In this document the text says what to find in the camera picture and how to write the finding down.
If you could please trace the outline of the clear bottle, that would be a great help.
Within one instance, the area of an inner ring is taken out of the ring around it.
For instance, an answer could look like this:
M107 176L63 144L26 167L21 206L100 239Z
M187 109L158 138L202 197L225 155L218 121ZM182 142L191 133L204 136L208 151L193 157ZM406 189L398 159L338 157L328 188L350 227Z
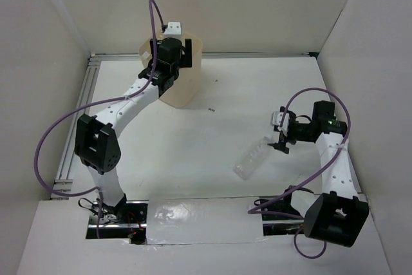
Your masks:
M270 153L269 144L272 139L263 137L252 143L251 146L232 165L233 172L242 180L248 180L250 176L266 160Z

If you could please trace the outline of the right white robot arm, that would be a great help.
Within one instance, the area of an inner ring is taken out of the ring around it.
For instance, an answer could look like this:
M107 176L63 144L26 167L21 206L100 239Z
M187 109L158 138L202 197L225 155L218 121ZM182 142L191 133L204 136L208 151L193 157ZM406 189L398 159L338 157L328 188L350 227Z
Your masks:
M336 119L335 104L328 101L314 103L309 122L301 123L297 118L285 107L273 113L272 125L279 140L271 146L288 153L289 144L315 144L321 161L321 194L313 194L305 186L289 187L280 198L257 200L256 211L301 217L307 238L351 247L369 216L369 207L359 199L351 176L348 125Z

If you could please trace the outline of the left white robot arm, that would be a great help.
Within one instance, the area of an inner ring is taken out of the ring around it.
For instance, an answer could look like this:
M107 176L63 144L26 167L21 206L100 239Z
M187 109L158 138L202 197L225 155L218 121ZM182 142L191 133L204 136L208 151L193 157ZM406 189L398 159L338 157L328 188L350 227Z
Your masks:
M116 169L121 157L119 136L144 108L173 86L180 69L192 66L191 39L151 41L150 49L152 58L147 67L123 96L97 114L83 114L77 121L75 154L88 168L98 187L98 202L113 223L127 215L127 197Z

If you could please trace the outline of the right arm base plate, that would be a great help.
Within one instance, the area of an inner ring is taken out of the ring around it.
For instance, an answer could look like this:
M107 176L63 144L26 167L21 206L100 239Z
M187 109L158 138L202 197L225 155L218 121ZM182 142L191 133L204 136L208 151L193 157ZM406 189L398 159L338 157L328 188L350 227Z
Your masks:
M303 216L292 207L291 201L288 196L260 210L264 236L295 234L302 227Z

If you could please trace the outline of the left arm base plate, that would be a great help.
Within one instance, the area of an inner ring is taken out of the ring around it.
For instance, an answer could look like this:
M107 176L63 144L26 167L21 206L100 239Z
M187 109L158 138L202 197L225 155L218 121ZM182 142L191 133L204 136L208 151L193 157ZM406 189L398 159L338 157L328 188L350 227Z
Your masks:
M144 245L147 243L147 210L148 201L130 201L126 204L126 213L121 219L103 210L98 216L98 202L86 198L78 200L78 206L88 211L87 239L97 239L96 230L100 239L128 239L130 244Z

